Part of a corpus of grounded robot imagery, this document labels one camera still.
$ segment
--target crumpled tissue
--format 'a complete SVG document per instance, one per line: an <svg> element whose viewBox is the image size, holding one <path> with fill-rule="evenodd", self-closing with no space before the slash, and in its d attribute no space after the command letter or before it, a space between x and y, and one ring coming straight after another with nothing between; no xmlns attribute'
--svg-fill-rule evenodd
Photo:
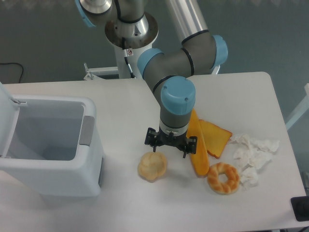
<svg viewBox="0 0 309 232"><path fill-rule="evenodd" d="M255 186L258 182L256 170L271 161L272 154L279 148L279 140L258 140L247 134L240 134L232 136L230 142L245 145L235 151L233 158L245 189Z"/></svg>

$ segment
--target white table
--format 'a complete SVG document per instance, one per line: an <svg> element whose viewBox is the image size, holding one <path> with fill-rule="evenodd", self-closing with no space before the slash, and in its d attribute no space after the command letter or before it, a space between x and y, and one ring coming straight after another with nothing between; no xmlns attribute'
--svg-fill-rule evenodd
<svg viewBox="0 0 309 232"><path fill-rule="evenodd" d="M41 196L0 172L1 232L234 232L303 227L290 198L305 191L271 79L264 72L195 76L196 111L233 133L280 139L259 185L222 196L197 178L189 157L173 147L165 178L148 183L137 174L148 127L158 129L159 106L142 80L6 85L11 93L86 96L97 106L106 152L102 192L95 198ZM235 145L220 160L233 164Z"/></svg>

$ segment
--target white bracket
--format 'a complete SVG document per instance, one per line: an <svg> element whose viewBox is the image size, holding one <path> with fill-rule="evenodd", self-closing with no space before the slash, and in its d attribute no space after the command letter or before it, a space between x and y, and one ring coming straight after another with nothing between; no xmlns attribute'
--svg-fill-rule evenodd
<svg viewBox="0 0 309 232"><path fill-rule="evenodd" d="M306 96L287 117L287 122L285 124L287 130L289 130L291 126L294 125L300 119L300 117L309 109L309 84L305 85L305 91Z"/></svg>

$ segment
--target black cable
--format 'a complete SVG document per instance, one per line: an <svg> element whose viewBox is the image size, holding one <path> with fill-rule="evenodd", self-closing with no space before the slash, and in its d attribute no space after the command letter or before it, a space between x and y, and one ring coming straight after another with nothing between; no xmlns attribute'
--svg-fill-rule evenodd
<svg viewBox="0 0 309 232"><path fill-rule="evenodd" d="M18 80L18 83L21 83L21 78L23 77L24 74L24 66L20 63L16 63L16 62L10 62L10 63L0 63L0 65L9 65L9 64L15 64L18 65L19 67L21 67L21 74Z"/></svg>
<svg viewBox="0 0 309 232"><path fill-rule="evenodd" d="M126 42L125 37L122 37L122 40L121 40L122 50L125 50L125 48L126 48L125 47L125 42ZM127 57L125 57L125 62L126 62L127 68L129 69L129 73L130 73L131 78L135 78L135 75L134 75L134 73L132 71L132 68L131 68L128 60L127 60Z"/></svg>
<svg viewBox="0 0 309 232"><path fill-rule="evenodd" d="M306 226L306 227L302 228L301 230L299 230L298 232L303 232L303 231L305 231L308 228L309 228L309 226Z"/></svg>

